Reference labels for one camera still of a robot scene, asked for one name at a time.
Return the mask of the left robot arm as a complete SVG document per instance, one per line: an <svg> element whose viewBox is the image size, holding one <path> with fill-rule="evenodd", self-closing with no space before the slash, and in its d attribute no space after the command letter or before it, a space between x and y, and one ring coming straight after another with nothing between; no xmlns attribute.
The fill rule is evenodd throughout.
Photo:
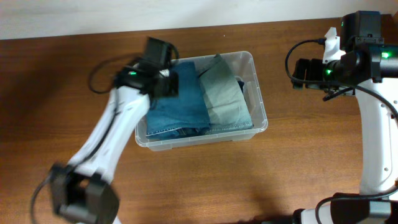
<svg viewBox="0 0 398 224"><path fill-rule="evenodd" d="M143 53L99 63L94 75L118 60L128 62L114 77L105 111L86 143L67 164L55 163L49 184L54 214L70 223L119 223L120 199L111 186L119 158L154 100L178 95L177 48L149 37Z"/></svg>

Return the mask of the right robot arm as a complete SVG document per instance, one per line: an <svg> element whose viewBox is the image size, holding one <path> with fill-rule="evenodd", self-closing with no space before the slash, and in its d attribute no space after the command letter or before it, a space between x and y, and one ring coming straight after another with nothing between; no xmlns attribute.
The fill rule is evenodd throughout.
<svg viewBox="0 0 398 224"><path fill-rule="evenodd" d="M361 114L363 171L359 192L336 193L292 223L397 222L397 46L386 44L381 14L357 11L316 40L323 58L296 62L287 72L295 89L325 92L325 100L354 96Z"/></svg>

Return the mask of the light blue jeans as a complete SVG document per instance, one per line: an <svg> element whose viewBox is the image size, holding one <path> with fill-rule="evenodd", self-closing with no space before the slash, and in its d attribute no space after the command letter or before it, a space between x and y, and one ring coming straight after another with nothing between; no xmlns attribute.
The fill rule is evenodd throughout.
<svg viewBox="0 0 398 224"><path fill-rule="evenodd" d="M239 82L220 54L199 71L199 81L210 117L210 127L204 132L206 135L253 127Z"/></svg>

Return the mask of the blue taped clothing bundle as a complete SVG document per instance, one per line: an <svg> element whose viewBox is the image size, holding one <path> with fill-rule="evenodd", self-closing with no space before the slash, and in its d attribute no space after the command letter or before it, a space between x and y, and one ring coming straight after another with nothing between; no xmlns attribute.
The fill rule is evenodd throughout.
<svg viewBox="0 0 398 224"><path fill-rule="evenodd" d="M244 94L245 82L241 81L241 80L238 80L238 85L240 87L240 90L241 90L242 94Z"/></svg>

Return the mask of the dark blue jeans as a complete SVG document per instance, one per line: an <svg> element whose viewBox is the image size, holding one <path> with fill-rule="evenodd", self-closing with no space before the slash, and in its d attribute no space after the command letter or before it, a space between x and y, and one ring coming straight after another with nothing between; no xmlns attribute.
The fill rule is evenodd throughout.
<svg viewBox="0 0 398 224"><path fill-rule="evenodd" d="M147 139L187 138L202 135L210 129L210 117L195 64L183 62L173 71L178 73L178 96L157 100L147 113Z"/></svg>

